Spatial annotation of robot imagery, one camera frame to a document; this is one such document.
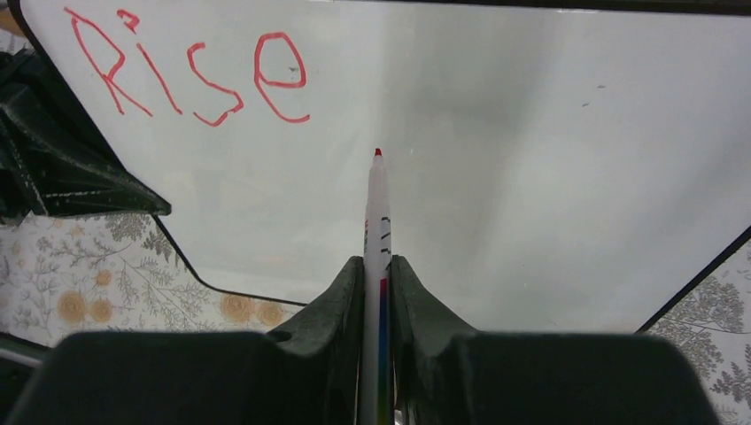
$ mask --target handwritten word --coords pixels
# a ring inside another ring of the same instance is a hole
[[[78,44],[81,46],[81,49],[83,50],[83,54],[86,56],[86,59],[89,60],[91,66],[94,67],[94,70],[97,72],[99,78],[101,78],[102,81],[105,83],[105,86],[109,90],[110,96],[112,97],[112,100],[114,101],[115,107],[117,108],[118,112],[121,115],[125,115],[125,111],[123,110],[122,104],[120,102],[120,99],[124,98],[125,100],[127,100],[128,102],[136,106],[138,109],[143,111],[143,113],[145,113],[146,115],[153,117],[153,114],[145,105],[135,100],[122,87],[120,87],[120,85],[117,82],[115,82],[115,77],[117,76],[117,72],[123,67],[123,65],[125,65],[125,61],[127,59],[122,49],[118,47],[117,44],[115,44],[112,41],[112,39],[109,37],[109,35],[107,35],[93,21],[84,18],[79,13],[74,12],[68,7],[63,8],[63,10],[67,12],[68,14],[70,14],[71,27],[73,28],[75,39],[78,41]],[[138,16],[132,12],[128,12],[123,9],[117,10],[116,14],[120,19],[123,19],[123,25],[127,29],[129,29],[134,35],[137,35],[137,27],[141,22]],[[106,72],[103,71],[102,67],[100,67],[100,65],[91,56],[91,53],[89,52],[89,48],[87,47],[87,44],[84,42],[83,37],[81,36],[81,26],[88,26],[94,29],[94,31],[96,31],[96,34],[98,34],[105,42],[107,42],[107,44],[109,44],[112,47],[113,51],[117,54],[118,59],[115,61],[114,65],[112,65],[109,68],[109,70],[107,70]],[[287,47],[290,48],[292,55],[295,57],[295,60],[298,62],[297,69],[299,70],[299,77],[300,77],[299,81],[286,82],[286,81],[269,80],[261,72],[261,69],[260,69],[261,53],[263,51],[263,48],[266,42],[272,41],[272,40],[281,40],[287,44]],[[169,89],[165,78],[159,72],[154,60],[151,58],[147,50],[144,48],[144,46],[140,42],[137,42],[135,44],[135,47],[138,49],[139,52],[141,52],[141,56],[143,56],[143,60],[146,62],[146,65],[149,66],[149,68],[151,69],[151,72],[154,74],[157,81],[159,82],[159,85],[164,91],[165,97],[167,101],[169,102],[169,104],[172,105],[172,108],[174,109],[175,112],[182,115],[182,109],[178,106],[177,102],[175,101],[174,96],[171,90]],[[197,69],[194,56],[196,55],[197,52],[205,48],[206,48],[205,42],[194,42],[186,50],[186,54],[188,58],[188,66],[190,67],[190,70],[207,87],[211,89],[215,89],[219,91],[220,93],[228,95],[234,99],[234,105],[228,108],[227,110],[225,110],[224,112],[222,112],[219,115],[219,117],[215,119],[208,119],[204,117],[203,115],[199,114],[198,112],[195,112],[195,111],[193,112],[193,116],[196,117],[196,119],[205,123],[207,126],[216,128],[220,126],[231,113],[237,113],[240,110],[242,110],[245,107],[245,103],[243,102],[243,99],[241,98],[240,94],[237,91],[233,89],[229,89],[227,87],[223,87],[217,82],[210,81],[208,78],[205,77],[203,73],[201,73]],[[279,117],[280,119],[286,122],[293,123],[293,124],[298,124],[298,123],[302,123],[302,122],[306,122],[310,120],[310,114],[307,114],[298,118],[291,118],[291,117],[285,116],[279,110],[279,108],[274,104],[274,102],[269,97],[268,93],[266,92],[264,88],[264,86],[268,86],[268,87],[276,87],[276,88],[281,88],[281,89],[302,89],[307,84],[305,63],[303,62],[303,59],[300,56],[300,53],[297,47],[295,47],[295,44],[292,42],[289,36],[286,35],[284,32],[266,33],[259,37],[258,43],[256,44],[256,49],[253,55],[253,82],[255,84],[256,90],[259,92],[261,97],[263,97],[263,100],[266,101],[269,108],[271,108],[271,111],[277,117]]]

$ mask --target marker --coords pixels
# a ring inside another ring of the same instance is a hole
[[[365,313],[362,330],[359,425],[393,425],[393,384],[389,329],[389,272],[391,270],[391,209],[386,167],[375,150],[368,178],[365,207]]]

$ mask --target orange flower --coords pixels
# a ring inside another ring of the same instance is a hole
[[[112,303],[109,299],[98,299],[89,305],[89,314],[99,323],[106,323],[112,318]]]
[[[97,286],[107,286],[112,280],[112,272],[109,270],[101,270],[97,274]]]
[[[260,321],[267,326],[276,326],[284,319],[284,310],[278,303],[263,303],[259,306]]]
[[[61,295],[58,300],[58,314],[60,319],[72,325],[82,322],[86,314],[86,302],[83,301],[81,293],[69,290]]]
[[[235,323],[247,322],[255,310],[253,298],[224,294],[220,303],[221,315]]]

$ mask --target red writing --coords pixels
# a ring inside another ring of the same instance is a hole
[[[282,39],[284,40],[285,43],[287,43],[288,46],[290,46],[290,50],[292,50],[292,54],[295,55],[295,60],[298,61],[298,68],[300,71],[300,81],[297,81],[297,82],[270,81],[260,71],[260,53],[263,51],[263,45],[267,41],[275,40],[275,39]],[[279,112],[278,109],[276,109],[276,106],[271,101],[271,99],[268,98],[266,91],[260,86],[260,84],[263,82],[264,84],[268,86],[281,87],[283,89],[299,89],[299,88],[305,87],[307,83],[305,64],[303,64],[303,59],[300,57],[300,53],[298,52],[298,49],[295,47],[294,44],[292,44],[292,40],[290,40],[290,38],[285,33],[263,34],[259,38],[258,44],[256,44],[256,51],[255,51],[255,54],[253,55],[253,59],[254,59],[253,64],[255,67],[255,72],[253,74],[253,81],[256,83],[256,89],[258,89],[260,95],[263,96],[263,100],[265,100],[268,106],[271,107],[271,110],[274,111],[276,116],[281,118],[282,120],[285,120],[287,122],[292,122],[292,123],[305,122],[307,120],[310,120],[310,114],[304,117],[300,117],[300,118],[287,118],[284,115],[282,115],[282,113]]]
[[[148,109],[146,109],[142,104],[139,104],[136,102],[136,100],[133,99],[133,97],[129,96],[128,93],[123,91],[123,89],[120,88],[120,86],[114,81],[115,74],[122,68],[123,64],[125,64],[125,54],[120,50],[119,47],[115,45],[112,40],[110,40],[110,37],[105,34],[104,31],[99,29],[96,24],[91,22],[90,20],[83,18],[81,15],[79,15],[76,12],[71,11],[67,7],[63,9],[65,12],[68,12],[71,14],[71,26],[73,27],[73,32],[75,34],[75,39],[78,40],[78,44],[81,46],[81,49],[83,50],[83,54],[86,55],[86,58],[89,60],[92,66],[94,66],[94,69],[97,71],[99,76],[102,78],[102,81],[105,82],[105,85],[107,86],[107,89],[110,90],[110,95],[112,96],[112,100],[115,101],[115,106],[117,107],[117,110],[120,114],[125,114],[125,112],[122,110],[122,105],[120,105],[120,100],[118,99],[117,95],[115,94],[115,90],[117,90],[118,93],[120,93],[123,97],[125,97],[131,104],[134,104],[142,111],[146,112],[147,115],[151,116],[151,112],[149,112]],[[110,68],[110,71],[108,73],[103,73],[101,69],[99,69],[99,66],[94,61],[94,59],[91,57],[91,53],[89,53],[89,49],[86,48],[86,44],[83,42],[83,39],[81,38],[81,29],[79,28],[79,24],[85,24],[89,27],[92,27],[99,35],[102,36],[102,38],[107,41],[107,43],[112,46],[115,51],[118,53],[118,60],[115,62],[115,65],[113,65]]]
[[[83,18],[80,14],[72,11],[70,8],[64,8],[64,11],[69,13],[71,18],[71,26],[73,27],[74,35],[76,37],[76,40],[78,41],[79,45],[81,46],[81,49],[83,50],[84,55],[89,60],[90,64],[94,67],[94,69],[97,71],[97,74],[99,74],[102,81],[105,82],[105,85],[107,89],[110,92],[110,95],[112,96],[112,100],[115,103],[115,107],[117,108],[118,112],[120,114],[125,114],[123,111],[122,105],[120,104],[120,100],[118,97],[118,94],[120,96],[127,99],[130,103],[137,106],[139,109],[141,109],[143,112],[145,112],[148,116],[153,116],[151,111],[149,111],[145,106],[138,103],[133,97],[131,97],[128,93],[125,92],[115,81],[115,75],[117,72],[123,67],[126,61],[126,54],[123,52],[123,50],[118,47],[112,39],[94,22],[92,22],[89,19]],[[137,35],[136,33],[136,27],[139,25],[141,20],[138,18],[137,15],[135,15],[132,12],[128,12],[123,9],[118,9],[116,11],[116,14],[119,18],[123,19],[123,25],[129,29],[134,35]],[[81,30],[80,30],[80,24],[84,24],[89,26],[90,28],[94,29],[94,31],[99,34],[99,36],[109,44],[113,50],[117,53],[118,60],[115,62],[115,64],[109,69],[107,73],[104,73],[101,71],[100,66],[97,64],[97,62],[93,59],[89,52],[89,48],[87,47],[86,43],[83,41],[83,38],[81,37]],[[293,81],[293,82],[286,82],[286,81],[276,81],[276,80],[270,80],[266,77],[266,75],[263,74],[261,71],[261,53],[264,49],[264,46],[266,42],[273,41],[273,40],[280,40],[287,44],[287,47],[289,47],[290,51],[292,52],[292,55],[294,56],[295,60],[297,61],[297,67],[290,68],[291,71],[297,71],[299,72],[299,80]],[[178,106],[178,104],[175,102],[174,97],[172,95],[172,92],[168,85],[168,79],[165,79],[162,74],[159,72],[157,66],[154,63],[154,60],[151,58],[147,50],[144,48],[144,46],[140,42],[135,43],[135,48],[141,53],[141,56],[143,57],[143,60],[145,61],[146,65],[149,66],[151,71],[154,73],[154,76],[156,76],[157,80],[159,81],[159,85],[161,86],[162,90],[164,91],[166,99],[169,101],[169,104],[172,105],[172,108],[175,112],[182,115],[182,109]],[[239,112],[244,108],[244,102],[240,94],[233,90],[229,89],[227,87],[222,87],[216,82],[209,81],[205,74],[202,73],[197,69],[196,66],[196,60],[195,60],[195,54],[199,50],[206,49],[206,45],[204,42],[194,42],[190,47],[186,50],[187,57],[188,57],[188,66],[190,67],[190,70],[198,77],[198,79],[203,82],[207,87],[211,89],[215,89],[225,95],[232,96],[235,99],[234,106],[231,108],[228,108],[226,111],[222,112],[219,117],[217,117],[214,120],[209,120],[208,118],[205,118],[204,116],[198,114],[198,112],[193,112],[193,116],[196,117],[196,119],[200,120],[201,122],[205,123],[206,125],[216,128],[220,126],[231,113]],[[256,44],[256,50],[253,57],[253,82],[255,84],[256,89],[258,90],[261,97],[266,101],[271,111],[280,119],[289,122],[289,123],[302,123],[310,120],[310,114],[306,114],[301,117],[292,118],[284,115],[282,112],[280,112],[279,108],[276,106],[274,101],[271,100],[269,97],[266,87],[274,87],[274,88],[280,88],[280,89],[302,89],[307,84],[307,76],[306,76],[306,69],[305,69],[305,63],[303,62],[302,57],[300,56],[300,53],[295,46],[295,44],[292,42],[292,40],[289,38],[288,35],[286,35],[284,32],[273,32],[273,33],[267,33],[263,34],[261,37],[259,37],[258,43]]]
[[[131,12],[124,11],[122,9],[117,11],[118,16],[123,18],[128,18],[128,22],[125,23],[125,26],[128,27],[131,31],[133,31],[133,34],[135,34],[135,27],[138,25],[139,22],[141,22],[140,19],[136,15],[134,15]]]
[[[227,116],[229,115],[230,112],[235,113],[237,111],[240,111],[241,109],[243,109],[243,106],[245,106],[245,104],[243,103],[243,99],[240,98],[240,95],[238,95],[236,91],[230,90],[230,89],[225,89],[225,88],[223,88],[222,86],[220,86],[220,85],[218,85],[216,83],[208,81],[196,69],[196,62],[193,60],[193,53],[195,53],[196,50],[198,50],[198,49],[205,49],[205,47],[206,47],[206,45],[203,42],[197,42],[197,43],[193,44],[192,46],[190,46],[190,48],[188,49],[188,63],[190,64],[190,69],[193,70],[193,73],[195,75],[197,75],[198,78],[200,78],[201,81],[203,81],[205,85],[211,87],[212,89],[217,89],[217,90],[219,90],[222,93],[227,93],[228,95],[232,95],[232,96],[235,97],[235,100],[237,101],[237,103],[235,104],[235,106],[233,106],[231,109],[227,109],[225,112],[222,112],[221,115],[219,116],[219,118],[217,118],[214,121],[209,121],[209,120],[205,119],[204,117],[198,115],[197,113],[193,112],[193,115],[195,115],[196,118],[198,118],[199,120],[202,120],[203,122],[205,122],[206,124],[208,124],[211,127],[218,127],[222,122],[224,122],[224,120],[227,119]]]

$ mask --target gray leaf pattern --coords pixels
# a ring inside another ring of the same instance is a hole
[[[300,308],[207,288],[149,215],[32,215],[0,228],[0,246],[0,328],[38,344],[92,329],[267,330]]]
[[[724,425],[751,425],[748,294],[751,243],[727,259],[648,331],[670,340],[691,362]]]

